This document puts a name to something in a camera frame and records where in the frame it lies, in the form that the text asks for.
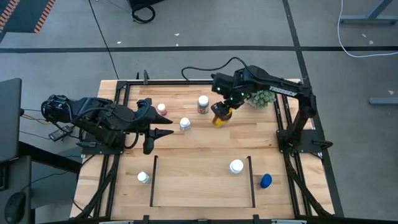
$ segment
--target white cap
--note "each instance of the white cap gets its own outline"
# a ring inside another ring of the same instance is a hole
[[[145,172],[140,172],[137,176],[138,180],[141,182],[145,182],[148,179],[148,174],[146,174]]]
[[[190,122],[189,122],[188,118],[182,118],[180,121],[181,126],[188,126],[189,124],[190,124]]]
[[[209,103],[209,98],[207,96],[200,96],[198,102],[200,106],[206,106]]]
[[[240,161],[239,159],[235,159],[234,161],[231,162],[230,167],[232,170],[236,172],[241,172],[243,170],[243,162]]]
[[[159,103],[159,105],[157,105],[157,109],[158,109],[159,111],[163,111],[163,110],[166,109],[166,106],[164,105],[164,103]]]

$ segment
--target bottle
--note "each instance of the bottle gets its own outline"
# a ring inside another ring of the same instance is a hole
[[[229,171],[232,174],[238,174],[238,173],[242,172],[242,170],[243,170],[243,162],[240,161],[239,159],[235,159],[229,165]]]
[[[207,112],[209,112],[209,98],[207,96],[199,97],[198,112],[200,114],[207,114]]]
[[[262,189],[266,189],[269,187],[272,183],[272,177],[269,174],[264,174],[261,179],[259,179],[259,182],[257,183],[258,186]]]
[[[137,178],[138,178],[139,181],[141,181],[144,184],[149,184],[150,183],[150,177],[145,172],[140,172],[137,175]]]
[[[182,118],[180,121],[180,130],[185,131],[191,128],[191,122],[188,118]]]
[[[166,106],[163,103],[157,105],[157,110],[159,111],[159,114],[162,116],[165,116],[167,114]]]

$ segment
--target bottle cap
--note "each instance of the bottle cap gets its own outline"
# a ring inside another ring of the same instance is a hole
[[[157,109],[158,109],[159,111],[163,111],[163,110],[166,109],[166,106],[165,106],[163,103],[159,103],[159,105],[157,105]]]
[[[148,177],[149,177],[148,174],[146,174],[145,172],[140,172],[137,176],[138,180],[141,182],[147,180]]]
[[[200,96],[198,102],[200,106],[207,106],[209,98],[207,96]]]
[[[180,121],[181,126],[188,126],[189,124],[190,124],[190,122],[189,122],[188,118],[182,118]]]
[[[232,161],[230,167],[235,172],[241,172],[243,170],[243,162],[240,161],[239,159],[235,159],[234,161]]]
[[[269,187],[272,183],[272,177],[269,174],[266,174],[264,176],[262,176],[261,180],[260,180],[260,187],[262,187],[263,189]]]

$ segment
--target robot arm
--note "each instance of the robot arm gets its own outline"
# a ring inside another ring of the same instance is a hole
[[[215,113],[215,121],[223,122],[231,118],[232,109],[238,109],[250,93],[269,90],[298,99],[298,112],[294,122],[289,125],[287,143],[290,146],[300,144],[301,131],[309,118],[317,114],[317,102],[308,86],[294,83],[283,78],[273,77],[264,69],[250,65],[235,71],[233,77],[222,73],[212,74],[211,90],[223,95],[224,102],[215,103],[211,109]]]
[[[52,95],[42,103],[41,111],[51,123],[74,124],[109,148],[124,144],[121,141],[125,133],[144,134],[144,154],[150,154],[156,139],[173,133],[170,130],[150,129],[150,124],[172,123],[159,115],[151,104],[150,98],[139,100],[137,111],[133,111],[102,98],[71,100],[66,96]]]

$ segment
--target yellow object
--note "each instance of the yellow object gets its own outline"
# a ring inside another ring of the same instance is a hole
[[[222,116],[222,117],[214,116],[214,118],[213,118],[213,124],[214,124],[217,128],[222,127],[222,125],[226,124],[226,123],[229,121],[229,119],[231,119],[231,117],[232,117],[232,110],[233,110],[233,109],[230,108],[229,111],[228,111],[228,114],[227,114],[227,115],[224,115],[224,116]]]

